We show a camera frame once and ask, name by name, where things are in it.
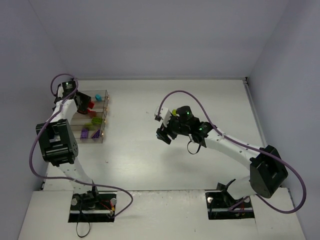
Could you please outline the teal cube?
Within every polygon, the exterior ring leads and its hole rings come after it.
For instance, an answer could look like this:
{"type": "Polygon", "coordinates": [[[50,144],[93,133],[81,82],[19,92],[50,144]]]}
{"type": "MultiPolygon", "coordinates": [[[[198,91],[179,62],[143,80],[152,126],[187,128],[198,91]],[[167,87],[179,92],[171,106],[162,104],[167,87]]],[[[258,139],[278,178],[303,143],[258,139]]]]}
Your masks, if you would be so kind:
{"type": "Polygon", "coordinates": [[[95,95],[95,99],[96,99],[97,102],[101,102],[102,101],[102,97],[101,97],[100,94],[96,94],[95,95]]]}

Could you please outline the green 2x4 brick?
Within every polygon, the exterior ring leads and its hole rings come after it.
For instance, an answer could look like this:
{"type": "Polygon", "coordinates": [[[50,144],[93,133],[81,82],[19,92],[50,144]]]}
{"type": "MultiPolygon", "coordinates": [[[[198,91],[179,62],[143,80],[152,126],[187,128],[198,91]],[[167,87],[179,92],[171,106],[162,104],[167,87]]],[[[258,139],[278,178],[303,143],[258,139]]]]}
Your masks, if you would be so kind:
{"type": "Polygon", "coordinates": [[[101,125],[104,122],[104,120],[101,117],[93,117],[91,119],[91,123],[93,125],[101,125]]]}

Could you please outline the green curved brick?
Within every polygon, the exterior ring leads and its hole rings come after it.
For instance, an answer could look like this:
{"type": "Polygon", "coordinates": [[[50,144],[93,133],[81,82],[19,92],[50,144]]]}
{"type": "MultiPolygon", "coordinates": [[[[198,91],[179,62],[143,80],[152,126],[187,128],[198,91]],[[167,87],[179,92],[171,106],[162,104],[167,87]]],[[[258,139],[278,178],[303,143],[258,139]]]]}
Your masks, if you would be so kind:
{"type": "Polygon", "coordinates": [[[88,129],[89,131],[93,131],[96,129],[95,125],[93,125],[91,122],[85,123],[83,126],[85,129],[88,129]]]}

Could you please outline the purple sloped 2x4 brick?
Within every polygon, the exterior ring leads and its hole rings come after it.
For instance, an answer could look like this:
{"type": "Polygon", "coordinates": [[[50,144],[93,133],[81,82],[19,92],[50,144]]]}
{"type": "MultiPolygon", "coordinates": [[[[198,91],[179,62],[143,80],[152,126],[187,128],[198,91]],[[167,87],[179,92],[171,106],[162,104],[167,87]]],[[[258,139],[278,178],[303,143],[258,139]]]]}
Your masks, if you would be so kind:
{"type": "Polygon", "coordinates": [[[88,128],[83,128],[81,130],[81,133],[80,133],[80,139],[81,140],[87,139],[88,136],[89,136],[89,129],[88,128]]]}

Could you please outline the purple half-round brick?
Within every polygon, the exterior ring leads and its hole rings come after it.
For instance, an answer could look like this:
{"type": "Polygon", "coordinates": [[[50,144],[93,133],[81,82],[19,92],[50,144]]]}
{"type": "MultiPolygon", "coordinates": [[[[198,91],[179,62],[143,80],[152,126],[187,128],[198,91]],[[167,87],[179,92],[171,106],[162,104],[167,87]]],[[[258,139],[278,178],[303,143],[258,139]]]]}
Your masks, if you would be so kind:
{"type": "Polygon", "coordinates": [[[97,139],[99,139],[101,137],[101,130],[100,129],[98,129],[98,130],[96,130],[92,135],[91,135],[91,139],[93,139],[93,140],[97,140],[97,139]]]}

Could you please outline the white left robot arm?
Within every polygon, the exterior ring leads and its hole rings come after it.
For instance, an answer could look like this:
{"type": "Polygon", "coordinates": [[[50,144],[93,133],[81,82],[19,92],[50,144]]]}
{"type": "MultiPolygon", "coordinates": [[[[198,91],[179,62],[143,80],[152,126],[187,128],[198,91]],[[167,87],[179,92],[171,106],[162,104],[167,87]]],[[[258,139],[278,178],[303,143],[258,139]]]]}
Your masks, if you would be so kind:
{"type": "Polygon", "coordinates": [[[75,113],[86,115],[94,104],[90,96],[78,91],[75,78],[59,84],[54,96],[51,117],[36,126],[36,142],[43,160],[57,167],[64,174],[62,178],[70,181],[74,198],[94,204],[99,201],[99,193],[78,160],[79,147],[70,125],[75,113]]]}

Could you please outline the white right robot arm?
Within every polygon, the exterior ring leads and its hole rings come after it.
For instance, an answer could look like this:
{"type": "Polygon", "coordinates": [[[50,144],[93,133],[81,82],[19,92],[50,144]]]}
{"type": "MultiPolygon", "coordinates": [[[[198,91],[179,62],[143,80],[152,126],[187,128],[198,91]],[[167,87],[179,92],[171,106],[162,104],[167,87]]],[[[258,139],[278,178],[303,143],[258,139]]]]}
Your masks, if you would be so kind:
{"type": "Polygon", "coordinates": [[[269,199],[288,177],[285,165],[274,159],[280,156],[276,148],[268,145],[254,151],[247,143],[235,144],[214,130],[209,122],[195,117],[189,106],[179,107],[176,113],[166,107],[157,107],[154,116],[161,123],[156,136],[166,144],[178,135],[186,136],[192,143],[218,151],[249,170],[248,176],[234,178],[222,189],[234,200],[252,195],[269,199]]]}

